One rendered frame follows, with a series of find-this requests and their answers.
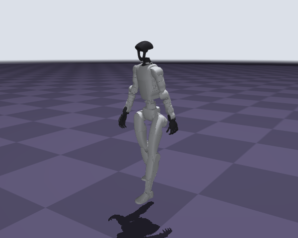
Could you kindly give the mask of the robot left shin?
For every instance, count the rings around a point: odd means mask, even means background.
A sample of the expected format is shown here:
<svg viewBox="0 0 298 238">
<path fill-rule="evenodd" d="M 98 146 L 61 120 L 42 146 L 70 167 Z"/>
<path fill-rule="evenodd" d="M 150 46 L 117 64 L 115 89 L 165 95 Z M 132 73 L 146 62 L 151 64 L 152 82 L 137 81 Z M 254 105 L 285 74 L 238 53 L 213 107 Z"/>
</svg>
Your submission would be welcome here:
<svg viewBox="0 0 298 238">
<path fill-rule="evenodd" d="M 145 193 L 150 194 L 153 180 L 156 177 L 156 173 L 158 171 L 159 167 L 159 160 L 160 160 L 160 154 L 157 153 L 155 158 L 152 159 L 152 156 L 149 155 L 147 159 L 147 165 L 146 165 L 146 184 L 145 184 Z"/>
</svg>

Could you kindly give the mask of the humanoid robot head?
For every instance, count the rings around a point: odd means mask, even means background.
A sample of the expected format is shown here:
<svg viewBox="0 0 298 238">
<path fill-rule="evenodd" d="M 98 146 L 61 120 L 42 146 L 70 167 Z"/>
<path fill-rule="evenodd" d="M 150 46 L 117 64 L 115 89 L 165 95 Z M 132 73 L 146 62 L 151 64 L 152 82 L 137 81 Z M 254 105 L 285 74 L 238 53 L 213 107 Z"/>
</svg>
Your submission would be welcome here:
<svg viewBox="0 0 298 238">
<path fill-rule="evenodd" d="M 150 49 L 153 49 L 153 45 L 148 42 L 148 41 L 142 41 L 142 42 L 139 42 L 136 46 L 135 46 L 135 49 L 138 51 L 138 58 L 140 61 L 143 61 L 143 64 L 142 66 L 145 66 L 145 65 L 148 65 L 148 64 L 145 64 L 146 62 L 149 62 L 151 64 L 154 64 L 150 61 L 149 58 L 146 58 L 146 52 L 148 52 L 148 50 Z M 140 51 L 143 52 L 143 57 L 140 56 Z"/>
</svg>

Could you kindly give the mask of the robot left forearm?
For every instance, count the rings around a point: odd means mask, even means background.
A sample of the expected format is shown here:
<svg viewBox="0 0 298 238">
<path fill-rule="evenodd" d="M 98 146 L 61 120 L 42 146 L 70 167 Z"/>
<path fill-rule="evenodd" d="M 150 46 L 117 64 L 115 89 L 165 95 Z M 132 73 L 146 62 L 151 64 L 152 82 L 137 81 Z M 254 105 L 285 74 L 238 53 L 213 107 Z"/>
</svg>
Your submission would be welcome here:
<svg viewBox="0 0 298 238">
<path fill-rule="evenodd" d="M 166 111 L 167 115 L 170 115 L 170 118 L 172 120 L 175 118 L 175 113 L 174 113 L 174 109 L 171 104 L 171 99 L 170 99 L 169 93 L 167 91 L 166 91 L 166 93 L 167 93 L 168 98 L 164 99 L 162 102 L 165 106 L 165 109 L 166 109 L 165 111 Z"/>
</svg>

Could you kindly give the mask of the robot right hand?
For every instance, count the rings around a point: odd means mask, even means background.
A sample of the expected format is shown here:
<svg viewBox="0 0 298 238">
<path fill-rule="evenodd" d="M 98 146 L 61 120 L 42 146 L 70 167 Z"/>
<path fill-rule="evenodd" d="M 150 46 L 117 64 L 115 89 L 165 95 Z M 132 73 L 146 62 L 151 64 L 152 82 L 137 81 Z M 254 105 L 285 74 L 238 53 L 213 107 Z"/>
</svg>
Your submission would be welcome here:
<svg viewBox="0 0 298 238">
<path fill-rule="evenodd" d="M 125 121 L 126 121 L 126 118 L 127 118 L 127 114 L 129 114 L 129 112 L 126 112 L 127 110 L 127 107 L 124 107 L 123 109 L 123 113 L 121 114 L 121 116 L 119 117 L 119 127 L 121 128 L 125 128 Z"/>
</svg>

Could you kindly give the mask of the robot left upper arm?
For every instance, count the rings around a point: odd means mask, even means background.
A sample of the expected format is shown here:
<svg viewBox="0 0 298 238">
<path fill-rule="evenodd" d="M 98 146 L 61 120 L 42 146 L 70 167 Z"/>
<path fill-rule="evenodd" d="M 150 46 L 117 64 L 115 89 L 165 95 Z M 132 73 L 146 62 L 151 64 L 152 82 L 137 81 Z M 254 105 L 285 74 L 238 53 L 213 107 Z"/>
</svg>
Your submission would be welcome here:
<svg viewBox="0 0 298 238">
<path fill-rule="evenodd" d="M 151 75 L 153 78 L 155 78 L 155 81 L 157 83 L 157 86 L 160 90 L 159 97 L 161 100 L 167 99 L 167 93 L 166 93 L 166 87 L 165 87 L 165 82 L 163 78 L 163 70 L 161 67 L 153 66 L 150 68 L 151 70 Z"/>
</svg>

